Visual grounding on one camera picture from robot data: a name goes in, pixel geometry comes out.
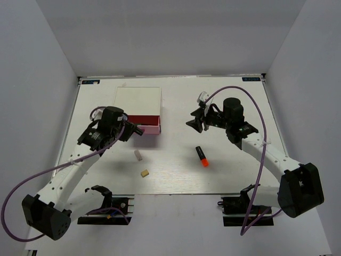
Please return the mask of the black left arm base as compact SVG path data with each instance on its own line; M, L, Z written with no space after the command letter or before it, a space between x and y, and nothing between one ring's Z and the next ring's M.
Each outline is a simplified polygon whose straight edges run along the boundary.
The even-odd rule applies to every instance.
M114 195L110 206L94 210L77 220L78 225L127 226L134 212L134 195Z

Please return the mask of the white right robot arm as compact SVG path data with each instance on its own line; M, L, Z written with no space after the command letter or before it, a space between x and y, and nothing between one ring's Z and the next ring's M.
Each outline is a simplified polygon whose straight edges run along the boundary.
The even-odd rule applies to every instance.
M237 98L226 98L219 110L202 93L199 108L191 113L193 120L186 124L201 133L209 127L224 129L228 140L240 150L263 163L277 179L277 187L250 185L240 192L238 208L248 213L259 206L276 207L291 217L321 205L324 194L318 168L312 163L302 164L265 143L258 129L245 121L243 106Z

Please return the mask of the pink drawer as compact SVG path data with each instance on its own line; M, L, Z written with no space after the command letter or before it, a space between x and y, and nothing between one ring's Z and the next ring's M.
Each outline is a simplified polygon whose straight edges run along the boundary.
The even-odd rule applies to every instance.
M134 124L144 125L144 134L161 134L161 119L159 115L129 115L128 120Z

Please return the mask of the orange cap black highlighter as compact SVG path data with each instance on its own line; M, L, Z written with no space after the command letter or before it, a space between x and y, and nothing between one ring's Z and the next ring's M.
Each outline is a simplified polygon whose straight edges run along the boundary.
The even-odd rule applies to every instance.
M209 162L208 162L208 160L207 160L207 158L206 158L206 156L205 156L205 154L204 154L204 152L203 152L203 150L202 150L202 148L200 146L196 146L196 152L197 152L197 154L199 156L199 159L200 159L202 165L204 167L208 167L209 166Z

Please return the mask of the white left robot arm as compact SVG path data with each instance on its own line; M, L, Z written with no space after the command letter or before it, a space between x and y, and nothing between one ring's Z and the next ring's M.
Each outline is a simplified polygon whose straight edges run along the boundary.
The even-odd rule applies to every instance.
M66 166L35 196L27 195L23 199L27 224L56 241L79 217L110 211L112 192L104 186L86 188L75 198L71 194L107 149L117 141L127 141L134 133L142 135L144 131L130 122L122 109L105 107L78 138Z

